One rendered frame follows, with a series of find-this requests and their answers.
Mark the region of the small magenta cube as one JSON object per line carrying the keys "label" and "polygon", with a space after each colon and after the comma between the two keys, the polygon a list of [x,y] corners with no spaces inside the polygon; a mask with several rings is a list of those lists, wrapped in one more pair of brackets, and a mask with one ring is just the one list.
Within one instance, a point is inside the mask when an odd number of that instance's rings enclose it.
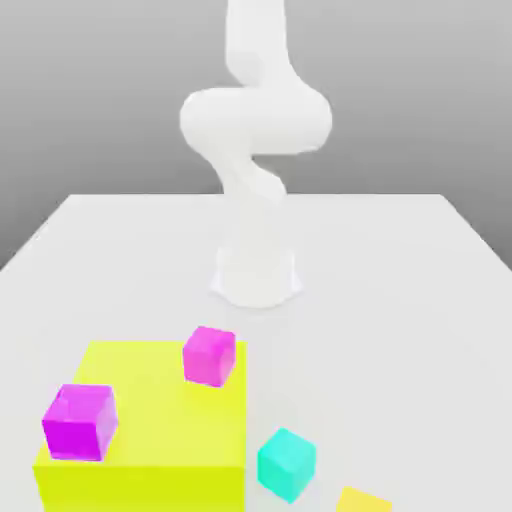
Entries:
{"label": "small magenta cube", "polygon": [[113,388],[62,385],[42,426],[53,459],[102,461],[118,427]]}

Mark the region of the small yellow cube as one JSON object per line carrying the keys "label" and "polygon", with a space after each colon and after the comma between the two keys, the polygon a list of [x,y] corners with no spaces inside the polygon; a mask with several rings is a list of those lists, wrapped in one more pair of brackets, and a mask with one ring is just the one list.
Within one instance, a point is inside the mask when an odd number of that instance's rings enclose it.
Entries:
{"label": "small yellow cube", "polygon": [[356,488],[345,486],[336,512],[392,512],[392,503]]}

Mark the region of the small cyan cube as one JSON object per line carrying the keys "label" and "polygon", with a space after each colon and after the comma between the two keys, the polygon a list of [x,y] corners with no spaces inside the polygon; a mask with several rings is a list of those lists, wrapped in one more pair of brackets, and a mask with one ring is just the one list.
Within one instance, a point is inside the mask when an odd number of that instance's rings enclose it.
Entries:
{"label": "small cyan cube", "polygon": [[279,428],[258,450],[258,482],[291,504],[315,475],[316,445],[296,433]]}

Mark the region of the large yellow box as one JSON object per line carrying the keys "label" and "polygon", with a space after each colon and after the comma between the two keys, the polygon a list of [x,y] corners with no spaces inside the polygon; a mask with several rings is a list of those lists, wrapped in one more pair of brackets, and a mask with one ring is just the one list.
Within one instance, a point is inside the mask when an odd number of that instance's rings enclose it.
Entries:
{"label": "large yellow box", "polygon": [[118,427],[101,462],[40,448],[44,512],[245,512],[246,355],[215,388],[185,380],[178,342],[91,342],[74,381],[112,387]]}

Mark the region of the small pink cube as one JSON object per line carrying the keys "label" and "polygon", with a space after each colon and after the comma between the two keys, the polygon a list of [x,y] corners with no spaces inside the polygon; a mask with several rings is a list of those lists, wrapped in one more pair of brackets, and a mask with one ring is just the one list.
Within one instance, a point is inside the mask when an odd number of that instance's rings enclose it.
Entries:
{"label": "small pink cube", "polygon": [[199,326],[184,344],[182,358],[186,381],[220,388],[235,365],[235,334]]}

